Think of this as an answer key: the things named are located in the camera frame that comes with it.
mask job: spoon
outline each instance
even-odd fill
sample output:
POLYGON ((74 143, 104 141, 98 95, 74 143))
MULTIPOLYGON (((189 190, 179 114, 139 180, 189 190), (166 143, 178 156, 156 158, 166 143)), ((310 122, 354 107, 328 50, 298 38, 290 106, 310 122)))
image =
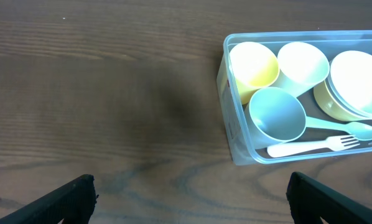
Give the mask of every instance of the spoon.
POLYGON ((370 141, 372 140, 372 126, 359 123, 350 122, 348 124, 334 123, 330 121, 325 121, 322 119, 306 117, 306 126, 308 128, 321 128, 321 129, 332 129, 344 131, 346 133, 352 134, 359 141, 370 141))

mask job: plastic bin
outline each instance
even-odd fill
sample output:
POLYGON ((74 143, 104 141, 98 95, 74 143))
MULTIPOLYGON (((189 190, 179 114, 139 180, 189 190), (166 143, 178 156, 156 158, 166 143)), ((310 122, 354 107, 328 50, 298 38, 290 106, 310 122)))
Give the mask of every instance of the plastic bin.
MULTIPOLYGON (((269 47, 276 55, 280 48, 289 42, 306 42, 319 48, 327 56, 329 61, 337 54, 346 50, 359 50, 372 55, 372 30, 267 32, 229 35, 223 43, 223 58, 216 84, 218 85, 218 94, 231 156, 236 165, 255 163, 275 164, 278 162, 299 161, 302 159, 372 152, 372 142, 369 141, 361 141, 358 147, 345 151, 333 152, 330 149, 319 149, 304 154, 280 158, 271 158, 265 149, 255 150, 254 144, 249 136, 246 119, 244 117, 244 109, 239 99, 229 59, 230 50, 236 44, 246 41, 259 42, 269 47)), ((299 96, 298 99, 304 106, 307 116, 343 123, 329 117, 319 108, 313 96, 313 89, 299 96)), ((372 126, 372 120, 360 122, 372 126)), ((341 134, 345 133, 341 131, 307 128, 306 132, 296 141, 318 141, 324 140, 329 136, 341 134)))

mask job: spoon head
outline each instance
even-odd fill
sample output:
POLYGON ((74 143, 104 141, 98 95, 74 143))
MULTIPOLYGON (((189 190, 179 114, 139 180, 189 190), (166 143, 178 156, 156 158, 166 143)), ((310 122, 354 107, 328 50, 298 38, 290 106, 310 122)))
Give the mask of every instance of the spoon head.
POLYGON ((350 122, 346 126, 348 127, 349 133, 355 135, 357 140, 372 140, 372 126, 359 122, 350 122))

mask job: wood grain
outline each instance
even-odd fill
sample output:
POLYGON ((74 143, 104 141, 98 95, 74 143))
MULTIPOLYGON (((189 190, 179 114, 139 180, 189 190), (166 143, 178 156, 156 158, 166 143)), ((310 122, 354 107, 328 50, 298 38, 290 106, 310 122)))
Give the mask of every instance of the wood grain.
POLYGON ((301 171, 372 208, 372 153, 235 166, 228 34, 372 29, 372 0, 0 0, 0 217, 81 174, 91 223, 292 223, 301 171))

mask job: yellow cup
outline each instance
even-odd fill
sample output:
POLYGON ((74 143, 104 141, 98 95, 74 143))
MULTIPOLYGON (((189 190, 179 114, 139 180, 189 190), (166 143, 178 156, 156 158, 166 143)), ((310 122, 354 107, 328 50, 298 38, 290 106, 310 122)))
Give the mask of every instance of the yellow cup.
POLYGON ((340 121, 360 121, 368 119, 348 111, 341 105, 334 96, 330 93, 327 83, 322 81, 313 88, 313 93, 319 107, 329 116, 340 121))
POLYGON ((248 103, 256 90, 272 85, 280 72, 274 53, 255 42, 233 47, 230 62, 242 104, 248 103))

